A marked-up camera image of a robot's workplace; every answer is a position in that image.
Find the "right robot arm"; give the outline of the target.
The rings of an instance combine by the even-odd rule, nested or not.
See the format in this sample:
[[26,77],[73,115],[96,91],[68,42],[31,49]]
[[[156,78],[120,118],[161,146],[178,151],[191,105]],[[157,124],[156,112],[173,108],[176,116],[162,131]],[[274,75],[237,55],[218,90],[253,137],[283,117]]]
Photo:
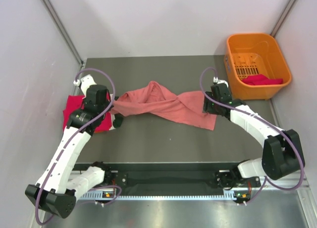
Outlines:
[[227,84],[214,84],[211,91],[205,92],[203,111],[240,126],[263,148],[261,158],[243,161],[232,172],[231,180],[236,186],[243,186],[251,177],[278,180],[305,167],[298,133],[272,125],[244,101],[233,99]]

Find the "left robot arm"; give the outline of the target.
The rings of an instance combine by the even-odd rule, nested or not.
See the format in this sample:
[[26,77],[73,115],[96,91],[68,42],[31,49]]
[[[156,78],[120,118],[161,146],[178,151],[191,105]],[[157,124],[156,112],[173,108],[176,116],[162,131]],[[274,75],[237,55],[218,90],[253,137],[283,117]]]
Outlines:
[[46,171],[25,189],[25,195],[34,206],[67,218],[77,200],[89,189],[97,184],[103,187],[111,184],[112,174],[96,166],[69,180],[82,149],[110,109],[107,87],[94,84],[85,89],[81,106],[69,115],[61,142]]

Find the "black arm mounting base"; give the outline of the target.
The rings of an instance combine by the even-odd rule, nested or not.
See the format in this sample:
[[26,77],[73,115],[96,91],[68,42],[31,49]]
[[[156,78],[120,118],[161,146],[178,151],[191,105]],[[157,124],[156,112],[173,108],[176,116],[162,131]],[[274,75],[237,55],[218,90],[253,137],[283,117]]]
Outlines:
[[242,179],[236,162],[110,163],[127,196],[221,195],[225,189],[255,191],[258,177]]

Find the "salmon pink t shirt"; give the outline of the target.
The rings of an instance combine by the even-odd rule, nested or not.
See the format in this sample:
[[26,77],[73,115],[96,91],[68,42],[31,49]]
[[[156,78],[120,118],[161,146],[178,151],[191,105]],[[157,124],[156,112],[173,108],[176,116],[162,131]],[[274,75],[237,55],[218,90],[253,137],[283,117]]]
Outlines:
[[128,91],[113,103],[112,114],[125,117],[151,113],[164,119],[214,130],[216,115],[203,112],[204,95],[201,91],[189,91],[179,95],[155,81],[141,89]]

